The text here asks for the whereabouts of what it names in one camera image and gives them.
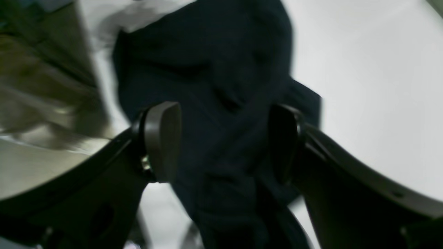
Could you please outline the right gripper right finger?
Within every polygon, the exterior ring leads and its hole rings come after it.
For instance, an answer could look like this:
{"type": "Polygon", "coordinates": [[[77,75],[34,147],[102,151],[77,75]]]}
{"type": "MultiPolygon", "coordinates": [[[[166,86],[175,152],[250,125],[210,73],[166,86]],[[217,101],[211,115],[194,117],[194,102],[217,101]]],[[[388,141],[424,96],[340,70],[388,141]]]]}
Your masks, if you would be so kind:
{"type": "Polygon", "coordinates": [[[441,249],[441,201],[356,159],[288,105],[270,108],[268,141],[277,180],[303,196],[323,249],[441,249]]]}

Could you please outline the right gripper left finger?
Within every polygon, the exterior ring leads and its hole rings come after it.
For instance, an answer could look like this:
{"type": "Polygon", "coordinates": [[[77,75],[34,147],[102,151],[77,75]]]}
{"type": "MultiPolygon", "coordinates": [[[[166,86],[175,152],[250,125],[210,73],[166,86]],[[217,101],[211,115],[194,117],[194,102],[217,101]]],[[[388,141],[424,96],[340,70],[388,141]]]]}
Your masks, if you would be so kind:
{"type": "Polygon", "coordinates": [[[182,110],[151,105],[74,169],[1,201],[1,237],[43,249],[122,249],[149,183],[176,178],[182,110]]]}

